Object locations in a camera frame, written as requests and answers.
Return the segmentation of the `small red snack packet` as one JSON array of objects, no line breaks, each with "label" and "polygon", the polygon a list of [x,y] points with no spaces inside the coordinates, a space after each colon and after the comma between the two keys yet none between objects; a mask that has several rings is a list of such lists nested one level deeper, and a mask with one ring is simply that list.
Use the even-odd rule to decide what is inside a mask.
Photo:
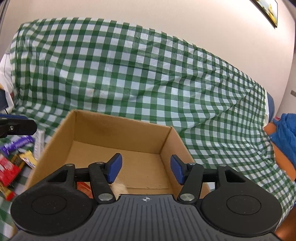
[{"label": "small red snack packet", "polygon": [[77,190],[86,194],[89,198],[93,199],[92,190],[89,182],[77,182]]}]

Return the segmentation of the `purple Alpenliebe candy bar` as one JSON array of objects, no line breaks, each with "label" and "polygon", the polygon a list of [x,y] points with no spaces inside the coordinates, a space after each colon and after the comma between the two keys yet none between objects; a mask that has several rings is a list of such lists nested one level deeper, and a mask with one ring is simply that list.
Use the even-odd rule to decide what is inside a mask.
[{"label": "purple Alpenliebe candy bar", "polygon": [[5,156],[9,156],[11,152],[16,151],[18,148],[25,146],[26,144],[33,143],[34,138],[32,136],[22,136],[15,141],[4,144],[1,146],[1,153]]}]

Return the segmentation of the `silver snack bar wrapper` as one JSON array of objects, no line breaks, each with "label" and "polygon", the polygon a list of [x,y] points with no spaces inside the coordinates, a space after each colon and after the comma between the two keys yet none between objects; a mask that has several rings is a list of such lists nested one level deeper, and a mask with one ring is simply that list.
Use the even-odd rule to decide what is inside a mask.
[{"label": "silver snack bar wrapper", "polygon": [[39,160],[44,149],[45,131],[37,130],[36,133],[34,134],[34,139],[35,139],[35,143],[34,143],[33,155],[36,160]]}]

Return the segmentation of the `yellow Alpenliebe candy bar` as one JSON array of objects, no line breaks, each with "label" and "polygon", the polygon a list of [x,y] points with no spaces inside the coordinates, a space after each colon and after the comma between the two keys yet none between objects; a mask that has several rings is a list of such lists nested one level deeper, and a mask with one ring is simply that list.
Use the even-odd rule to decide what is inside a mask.
[{"label": "yellow Alpenliebe candy bar", "polygon": [[36,168],[37,160],[34,158],[31,151],[26,151],[20,154],[20,158],[31,168]]}]

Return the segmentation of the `brown red-ended snack bar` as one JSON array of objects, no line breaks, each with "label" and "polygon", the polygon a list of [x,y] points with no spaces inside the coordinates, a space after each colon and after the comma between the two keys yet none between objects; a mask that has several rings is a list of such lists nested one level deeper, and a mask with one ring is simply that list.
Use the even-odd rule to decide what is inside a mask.
[{"label": "brown red-ended snack bar", "polygon": [[8,187],[5,187],[1,182],[0,191],[3,194],[6,201],[11,201],[15,197],[15,193],[12,190],[8,189]]}]

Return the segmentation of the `clear pack of white crackers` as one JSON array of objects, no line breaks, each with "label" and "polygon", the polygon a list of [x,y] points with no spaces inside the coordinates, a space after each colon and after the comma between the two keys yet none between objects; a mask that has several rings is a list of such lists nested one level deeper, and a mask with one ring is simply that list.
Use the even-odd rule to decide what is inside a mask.
[{"label": "clear pack of white crackers", "polygon": [[111,187],[112,192],[116,196],[119,196],[121,194],[128,194],[128,189],[122,183],[113,183],[113,184],[111,184],[110,187]]}]

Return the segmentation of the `dark brown cracker packet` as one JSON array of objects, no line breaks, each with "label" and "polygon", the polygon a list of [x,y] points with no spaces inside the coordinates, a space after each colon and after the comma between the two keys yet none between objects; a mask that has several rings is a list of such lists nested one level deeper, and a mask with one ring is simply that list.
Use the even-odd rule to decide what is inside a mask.
[{"label": "dark brown cracker packet", "polygon": [[11,163],[17,166],[18,168],[22,169],[25,166],[24,160],[20,157],[22,153],[17,152],[12,158]]}]

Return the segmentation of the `navy white pillow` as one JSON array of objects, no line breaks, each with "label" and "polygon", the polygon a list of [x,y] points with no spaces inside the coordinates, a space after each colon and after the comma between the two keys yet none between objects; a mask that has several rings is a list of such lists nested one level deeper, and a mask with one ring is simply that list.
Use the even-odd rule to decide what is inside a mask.
[{"label": "navy white pillow", "polygon": [[15,79],[12,77],[10,53],[6,51],[0,68],[1,114],[10,114],[15,107]]}]

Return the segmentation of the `brown cardboard box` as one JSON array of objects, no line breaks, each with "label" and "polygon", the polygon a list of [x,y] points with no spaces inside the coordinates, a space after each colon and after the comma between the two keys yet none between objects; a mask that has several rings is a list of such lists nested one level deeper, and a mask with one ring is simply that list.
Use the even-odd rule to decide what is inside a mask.
[{"label": "brown cardboard box", "polygon": [[116,153],[123,159],[116,181],[130,194],[177,196],[181,186],[171,171],[170,158],[177,155],[185,163],[194,161],[171,126],[73,110],[45,146],[26,188],[67,163],[86,168],[94,162],[107,162]]}]

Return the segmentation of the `green white checkered cloth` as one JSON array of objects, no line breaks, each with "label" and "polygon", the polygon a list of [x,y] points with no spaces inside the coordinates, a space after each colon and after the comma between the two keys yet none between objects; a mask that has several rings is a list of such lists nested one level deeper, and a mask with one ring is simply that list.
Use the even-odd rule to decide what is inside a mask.
[{"label": "green white checkered cloth", "polygon": [[285,238],[295,182],[264,131],[267,91],[245,73],[178,38],[94,18],[24,23],[7,51],[10,114],[45,131],[44,149],[69,112],[84,110],[171,126],[204,167],[195,204],[130,193],[99,204],[76,187],[90,182],[88,167],[67,163],[15,198],[13,240]]}]

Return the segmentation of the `blue jacket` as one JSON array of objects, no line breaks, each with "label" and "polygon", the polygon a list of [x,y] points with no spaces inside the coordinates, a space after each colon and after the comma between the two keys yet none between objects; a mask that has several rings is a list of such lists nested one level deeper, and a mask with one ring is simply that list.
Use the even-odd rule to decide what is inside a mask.
[{"label": "blue jacket", "polygon": [[287,156],[295,168],[296,161],[296,115],[283,113],[280,119],[273,119],[276,131],[270,134],[271,141]]}]

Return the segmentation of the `landscape framed wall picture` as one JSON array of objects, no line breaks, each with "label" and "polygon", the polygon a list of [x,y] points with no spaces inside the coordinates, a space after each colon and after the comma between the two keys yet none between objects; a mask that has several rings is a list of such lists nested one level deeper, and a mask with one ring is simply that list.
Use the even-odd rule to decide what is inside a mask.
[{"label": "landscape framed wall picture", "polygon": [[275,28],[278,27],[278,3],[276,0],[251,0],[251,2],[256,5]]}]

